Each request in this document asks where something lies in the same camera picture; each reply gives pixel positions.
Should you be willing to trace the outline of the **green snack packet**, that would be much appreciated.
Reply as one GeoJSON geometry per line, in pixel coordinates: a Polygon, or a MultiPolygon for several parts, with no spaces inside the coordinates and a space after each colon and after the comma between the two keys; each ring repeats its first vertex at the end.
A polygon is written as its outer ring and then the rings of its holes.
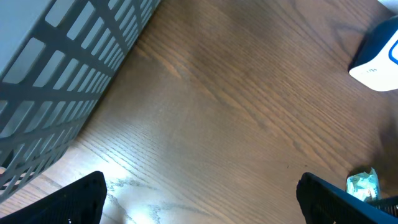
{"type": "Polygon", "coordinates": [[[346,193],[362,202],[372,202],[381,199],[379,179],[372,167],[369,172],[351,175],[346,180],[346,193]]]}

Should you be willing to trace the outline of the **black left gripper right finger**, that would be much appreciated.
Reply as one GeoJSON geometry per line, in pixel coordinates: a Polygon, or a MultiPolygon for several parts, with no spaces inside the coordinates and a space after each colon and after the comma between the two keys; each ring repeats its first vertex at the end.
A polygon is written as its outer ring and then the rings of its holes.
{"type": "Polygon", "coordinates": [[[307,223],[397,223],[393,217],[346,193],[318,176],[305,172],[296,198],[307,223]]]}

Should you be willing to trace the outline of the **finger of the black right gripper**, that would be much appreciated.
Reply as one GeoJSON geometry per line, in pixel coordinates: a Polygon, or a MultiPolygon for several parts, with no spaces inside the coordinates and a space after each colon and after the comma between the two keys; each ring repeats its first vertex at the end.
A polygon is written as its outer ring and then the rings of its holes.
{"type": "Polygon", "coordinates": [[[398,217],[398,196],[373,200],[369,204],[393,217],[398,217]]]}

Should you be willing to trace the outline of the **white barcode scanner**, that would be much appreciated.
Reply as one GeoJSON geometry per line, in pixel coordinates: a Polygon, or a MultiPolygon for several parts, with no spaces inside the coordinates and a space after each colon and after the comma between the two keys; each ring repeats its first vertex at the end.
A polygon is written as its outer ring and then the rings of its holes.
{"type": "Polygon", "coordinates": [[[365,36],[349,74],[374,91],[397,89],[397,16],[365,36]]]}

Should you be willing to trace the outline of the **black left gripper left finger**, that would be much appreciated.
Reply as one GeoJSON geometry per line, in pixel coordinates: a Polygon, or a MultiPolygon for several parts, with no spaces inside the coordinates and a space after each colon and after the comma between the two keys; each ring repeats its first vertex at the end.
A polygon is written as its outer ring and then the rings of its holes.
{"type": "Polygon", "coordinates": [[[1,224],[99,224],[107,195],[104,175],[92,172],[1,218],[1,224]]]}

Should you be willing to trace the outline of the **grey plastic mesh basket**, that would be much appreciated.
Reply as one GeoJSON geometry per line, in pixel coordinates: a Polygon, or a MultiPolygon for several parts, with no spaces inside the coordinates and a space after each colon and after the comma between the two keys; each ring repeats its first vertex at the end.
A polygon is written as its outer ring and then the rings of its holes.
{"type": "Polygon", "coordinates": [[[65,154],[159,3],[48,4],[1,74],[1,200],[65,154]]]}

